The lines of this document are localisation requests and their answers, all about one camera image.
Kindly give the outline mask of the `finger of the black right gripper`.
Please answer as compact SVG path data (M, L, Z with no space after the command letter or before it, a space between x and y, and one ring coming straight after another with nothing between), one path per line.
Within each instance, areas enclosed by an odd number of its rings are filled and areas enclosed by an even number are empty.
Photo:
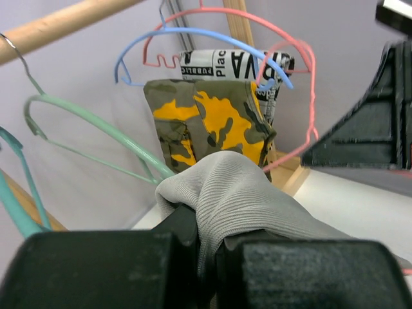
M384 48L364 96L302 154L301 163L411 169L411 41Z

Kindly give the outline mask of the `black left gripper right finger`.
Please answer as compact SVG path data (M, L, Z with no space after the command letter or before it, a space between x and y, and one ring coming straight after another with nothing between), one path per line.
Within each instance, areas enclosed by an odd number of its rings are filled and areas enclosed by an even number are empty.
M410 308L400 266L381 243L291 240L257 231L216 253L218 308Z

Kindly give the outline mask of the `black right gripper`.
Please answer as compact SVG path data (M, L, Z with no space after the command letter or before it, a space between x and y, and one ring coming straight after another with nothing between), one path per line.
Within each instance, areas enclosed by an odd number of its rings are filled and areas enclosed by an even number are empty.
M375 20L404 35L411 35L411 1L378 1Z

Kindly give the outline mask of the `camouflage yellow trousers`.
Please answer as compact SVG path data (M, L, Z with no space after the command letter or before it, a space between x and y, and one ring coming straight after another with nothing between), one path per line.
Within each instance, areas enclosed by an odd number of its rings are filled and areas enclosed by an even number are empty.
M144 86L166 166L180 173L218 151L259 167L276 135L265 120L257 85L238 80L152 80Z

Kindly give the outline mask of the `grey trousers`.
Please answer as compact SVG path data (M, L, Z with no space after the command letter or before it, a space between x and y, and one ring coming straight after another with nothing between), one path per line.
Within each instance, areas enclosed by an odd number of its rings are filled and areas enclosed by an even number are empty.
M210 154L166 178L156 188L156 201L165 219L180 205L194 212L199 243L196 293L202 307L216 305L216 253L228 237L264 231L291 240L370 241L313 217L275 188L256 164L232 151ZM409 262L392 255L403 275Z

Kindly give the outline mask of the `pink wire hanger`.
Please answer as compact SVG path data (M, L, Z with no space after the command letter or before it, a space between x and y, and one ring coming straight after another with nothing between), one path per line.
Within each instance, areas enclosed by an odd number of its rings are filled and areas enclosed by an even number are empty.
M272 163L264 166L263 171L269 172L276 167L280 166L287 160L301 154L304 150L306 150L310 146L311 136L313 135L315 140L319 139L319 134L317 128L315 126L315 78L316 78L316 59L315 53L312 50L312 47L302 40L296 40L296 42L288 42L282 41L279 43L275 43L270 49L269 53L272 53L284 46L294 45L296 50L300 53L302 60L305 63L306 69L305 70L292 70L292 73L308 73L310 74L310 101L308 105L308 128L306 130L306 140L305 143L300 145L299 147L295 148L293 151L287 153L284 157L280 159L276 159ZM298 95L289 95L285 97L284 102L292 103L292 107L295 107L297 111L297 107L303 106L303 90L298 87Z

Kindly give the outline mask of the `light blue plastic hanger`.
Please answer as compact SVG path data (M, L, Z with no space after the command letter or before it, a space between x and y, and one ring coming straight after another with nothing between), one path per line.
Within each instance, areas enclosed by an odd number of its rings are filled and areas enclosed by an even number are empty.
M234 39L232 37L229 37L228 35L223 35L222 33L214 32L211 30L206 30L203 28L191 28L191 27L168 27L166 24L178 17L181 17L183 15L190 15L190 14L200 14L200 13L224 13L224 14L229 14L229 15L238 15L240 17L244 17L246 19L249 19L251 21L254 21L256 23L259 23L260 25L268 28L269 30L273 31L274 33L278 34L282 38L286 40L293 40L294 38L291 37L288 33L286 33L284 30L280 29L279 27L275 26L274 24L268 22L267 20L260 18L256 15L250 14L248 12L244 12L241 10L233 9L233 8L224 8L224 7L206 7L203 6L203 2L200 1L200 7L191 9L191 10L185 10L180 13L174 14L170 16L168 19L164 19L164 17L161 18L162 23L160 24L159 29L155 29L152 31L149 31L139 37L137 37L134 41L129 43L125 49L121 52L121 54L118 56L118 59L115 63L115 68L114 68L114 80L115 83L118 83L120 80L123 80L127 85L129 86L141 86L141 83L134 83L131 80L131 76L128 72L128 68L125 65L124 62L124 57L126 56L126 53L134 47L136 44L146 40L150 39L152 37L158 36L158 35L169 35L172 33L186 33L186 34L195 34L195 35L200 35L204 37L210 37L213 39L216 39L218 41L226 42L228 44L234 45L236 47L241 48L242 50L245 50L246 52L249 52L253 56L263 60L264 59L264 54L254 47L252 47L249 44L246 44L244 42L241 42L237 39Z

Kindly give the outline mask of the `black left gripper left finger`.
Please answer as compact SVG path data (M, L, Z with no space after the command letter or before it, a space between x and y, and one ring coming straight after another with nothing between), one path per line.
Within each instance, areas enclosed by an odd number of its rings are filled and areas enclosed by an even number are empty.
M185 205L151 230L34 234L1 283L1 307L195 308L197 251Z

